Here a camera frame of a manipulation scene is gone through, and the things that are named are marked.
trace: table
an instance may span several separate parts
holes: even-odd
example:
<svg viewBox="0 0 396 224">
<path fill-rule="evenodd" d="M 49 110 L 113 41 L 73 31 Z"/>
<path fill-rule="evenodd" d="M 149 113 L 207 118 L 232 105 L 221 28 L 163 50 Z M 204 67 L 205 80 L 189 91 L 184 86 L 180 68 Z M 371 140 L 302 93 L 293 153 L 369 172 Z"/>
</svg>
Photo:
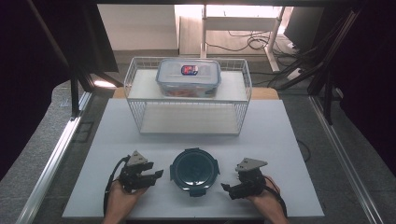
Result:
<svg viewBox="0 0 396 224">
<path fill-rule="evenodd" d="M 189 197 L 169 177 L 173 159 L 190 147 L 206 150 L 219 162 L 218 179 L 206 196 L 200 198 Z M 108 177 L 105 174 L 111 173 L 117 161 L 135 149 L 149 161 L 154 161 L 151 172 L 160 169 L 164 172 L 156 186 L 141 198 L 130 218 L 260 218 L 249 201 L 231 201 L 219 184 L 238 184 L 234 167 L 244 157 L 269 162 L 262 167 L 262 172 L 272 176 L 282 188 L 289 216 L 323 216 L 282 101 L 251 101 L 239 136 L 197 136 L 139 134 L 126 100 L 112 99 L 64 210 L 64 217 L 101 217 L 103 199 L 98 195 L 103 194 L 104 188 L 99 186 L 106 185 Z"/>
</svg>

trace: black curtain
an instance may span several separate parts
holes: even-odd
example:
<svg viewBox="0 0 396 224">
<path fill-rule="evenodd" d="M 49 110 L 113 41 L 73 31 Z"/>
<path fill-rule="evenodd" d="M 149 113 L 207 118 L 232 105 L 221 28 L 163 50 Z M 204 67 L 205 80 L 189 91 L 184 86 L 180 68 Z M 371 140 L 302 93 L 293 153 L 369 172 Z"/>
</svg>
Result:
<svg viewBox="0 0 396 224">
<path fill-rule="evenodd" d="M 393 1 L 367 1 L 332 71 L 341 107 L 396 175 L 395 9 Z"/>
<path fill-rule="evenodd" d="M 118 72 L 97 5 L 0 1 L 0 178 L 44 117 L 53 89 L 70 78 L 71 67 Z"/>
</svg>

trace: human hand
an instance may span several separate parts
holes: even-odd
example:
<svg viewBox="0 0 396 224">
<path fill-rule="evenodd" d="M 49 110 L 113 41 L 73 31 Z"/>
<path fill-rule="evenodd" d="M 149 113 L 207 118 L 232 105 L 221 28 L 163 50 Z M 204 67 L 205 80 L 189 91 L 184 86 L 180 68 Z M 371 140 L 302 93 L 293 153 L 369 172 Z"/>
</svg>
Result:
<svg viewBox="0 0 396 224">
<path fill-rule="evenodd" d="M 280 194 L 280 188 L 275 184 L 271 176 L 266 176 L 265 178 L 267 178 L 266 185 Z M 248 196 L 247 199 L 272 223 L 289 223 L 276 196 L 268 190 L 264 189 L 260 195 Z"/>
<path fill-rule="evenodd" d="M 140 196 L 147 190 L 138 189 L 133 193 L 128 193 L 122 187 L 120 181 L 115 180 L 109 192 L 103 224 L 116 224 L 124 220 L 131 213 Z"/>
</svg>

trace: container lid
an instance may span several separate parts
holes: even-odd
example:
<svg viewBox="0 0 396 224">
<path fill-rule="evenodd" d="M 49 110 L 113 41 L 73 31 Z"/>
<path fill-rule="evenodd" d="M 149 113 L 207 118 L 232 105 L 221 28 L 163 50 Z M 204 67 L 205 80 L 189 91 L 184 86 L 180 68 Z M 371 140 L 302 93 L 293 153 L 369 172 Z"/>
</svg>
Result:
<svg viewBox="0 0 396 224">
<path fill-rule="evenodd" d="M 191 197 L 201 197 L 219 175 L 218 161 L 201 150 L 189 148 L 180 153 L 170 166 L 171 180 Z"/>
<path fill-rule="evenodd" d="M 218 62 L 199 59 L 164 59 L 157 72 L 159 83 L 220 84 Z"/>
</svg>

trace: wire basket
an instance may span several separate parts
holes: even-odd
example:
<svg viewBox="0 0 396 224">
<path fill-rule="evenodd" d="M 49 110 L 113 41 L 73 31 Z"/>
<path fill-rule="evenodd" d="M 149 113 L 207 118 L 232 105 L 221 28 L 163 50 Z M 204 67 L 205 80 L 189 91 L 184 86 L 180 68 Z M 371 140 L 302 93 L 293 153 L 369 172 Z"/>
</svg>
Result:
<svg viewBox="0 0 396 224">
<path fill-rule="evenodd" d="M 124 80 L 125 97 L 140 133 L 240 134 L 252 92 L 246 60 L 210 59 L 221 69 L 216 95 L 190 98 L 162 94 L 156 76 L 163 59 L 133 58 Z"/>
</svg>

